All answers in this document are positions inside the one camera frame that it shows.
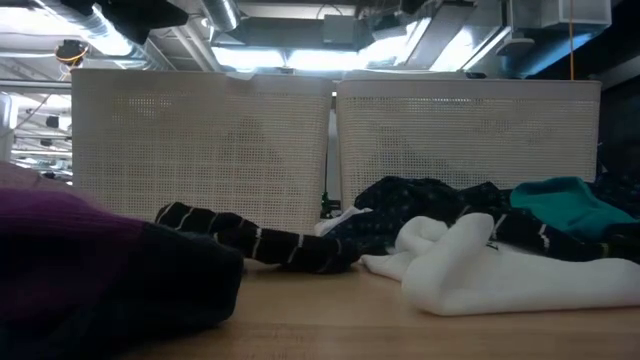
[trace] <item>table surface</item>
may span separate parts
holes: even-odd
[[[439,317],[361,267],[332,276],[250,270],[219,328],[122,360],[640,359],[640,308]]]

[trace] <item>ceiling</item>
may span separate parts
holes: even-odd
[[[56,60],[53,51],[65,39],[85,41],[86,37],[77,27],[52,17],[33,2],[10,2],[29,6],[0,7],[0,79],[60,80],[66,76],[68,81],[68,69]],[[464,69],[483,72],[489,77],[523,77],[531,73],[523,70],[527,67],[522,65],[522,59],[511,56],[506,60],[513,61],[505,62],[504,57],[496,56],[496,49],[504,41],[518,37],[534,39],[533,50],[527,50],[527,56],[521,57],[534,58],[544,55],[542,51],[536,53],[537,48],[544,49],[548,43],[568,38],[566,29],[533,31],[529,29],[531,26],[522,26],[522,31],[515,31],[520,30],[519,22],[537,19],[540,15],[524,12],[519,17],[511,16],[514,12],[509,11],[507,0],[476,0],[473,7],[460,6],[468,0],[459,1],[455,6],[451,0],[444,5],[442,0],[428,0],[414,15],[401,14],[399,0],[335,0],[330,4],[318,0],[237,0],[242,12],[241,25],[227,34],[216,34],[212,40],[200,1],[171,2],[189,14],[187,26],[152,30],[144,47],[171,71],[294,71],[339,80],[344,71],[351,69],[396,66],[394,69]],[[358,20],[353,35],[350,34],[353,25],[349,31],[341,30],[345,20],[351,24],[354,19]],[[579,28],[578,35],[590,34],[591,39],[607,26]],[[549,62],[546,66],[566,55],[568,45],[564,44],[564,48],[564,52],[556,54],[557,59],[544,60]],[[319,50],[340,53],[323,57],[320,64],[309,63],[308,58],[317,57],[314,51]],[[484,56],[478,56],[483,50]],[[274,65],[261,67],[264,65],[250,62],[256,59],[271,61],[267,64]],[[82,66],[112,69],[143,66],[141,61],[136,65],[122,60],[92,48]],[[328,68],[315,68],[320,65]],[[14,122],[20,124],[15,130],[12,161],[25,167],[53,169],[67,179],[72,170],[70,96],[46,98],[47,94],[25,91],[7,94],[17,104]],[[41,103],[39,111],[33,114]],[[57,128],[47,125],[51,117],[58,119]]]

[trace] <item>patterned sock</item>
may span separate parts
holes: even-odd
[[[246,258],[280,264],[289,271],[339,273],[358,260],[356,247],[337,239],[263,229],[233,213],[215,213],[175,202],[164,206],[156,223],[178,231],[207,234]]]

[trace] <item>mesh panel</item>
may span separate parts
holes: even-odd
[[[75,71],[74,185],[116,213],[146,220],[182,201],[311,231],[320,215],[330,85]]]
[[[343,206],[385,175],[455,188],[593,180],[599,83],[345,81],[338,86]]]

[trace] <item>ductwork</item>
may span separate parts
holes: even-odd
[[[168,70],[173,68],[166,58],[152,56],[149,51],[125,38],[96,7],[93,8],[92,15],[85,16],[70,7],[62,5],[59,0],[34,0],[34,2],[59,20],[75,25],[80,35],[91,46],[105,55],[146,59],[146,64],[141,67],[145,70]]]
[[[234,0],[200,0],[211,25],[220,32],[231,31],[240,25],[240,9]]]

